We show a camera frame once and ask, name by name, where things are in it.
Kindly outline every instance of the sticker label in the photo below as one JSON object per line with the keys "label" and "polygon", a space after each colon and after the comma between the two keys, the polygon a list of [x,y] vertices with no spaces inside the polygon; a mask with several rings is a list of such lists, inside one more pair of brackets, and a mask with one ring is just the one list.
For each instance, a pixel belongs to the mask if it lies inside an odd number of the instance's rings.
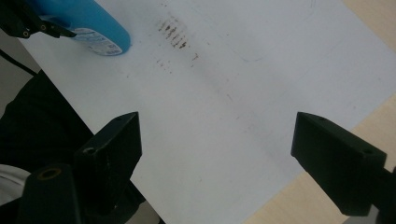
{"label": "sticker label", "polygon": [[77,35],[74,40],[81,42],[91,51],[100,55],[117,55],[122,53],[122,49],[104,35],[88,28],[77,28],[73,31]]}

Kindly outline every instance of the blue object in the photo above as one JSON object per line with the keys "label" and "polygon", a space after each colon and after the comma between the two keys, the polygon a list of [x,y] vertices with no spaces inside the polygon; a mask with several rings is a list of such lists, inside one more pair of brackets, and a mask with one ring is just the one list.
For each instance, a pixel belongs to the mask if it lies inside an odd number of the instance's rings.
{"label": "blue object", "polygon": [[131,46],[128,32],[94,0],[26,0],[43,21],[74,33],[73,39],[100,55],[119,55]]}

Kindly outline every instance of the light wooden surface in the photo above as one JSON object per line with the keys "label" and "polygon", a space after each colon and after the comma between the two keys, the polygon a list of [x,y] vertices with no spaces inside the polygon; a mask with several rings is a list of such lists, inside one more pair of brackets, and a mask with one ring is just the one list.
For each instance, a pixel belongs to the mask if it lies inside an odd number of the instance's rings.
{"label": "light wooden surface", "polygon": [[[396,51],[395,0],[345,0],[346,5],[390,48]],[[396,166],[396,94],[391,96],[352,132],[388,153],[386,169]],[[343,223],[347,217],[306,173],[283,188],[245,224]]]}

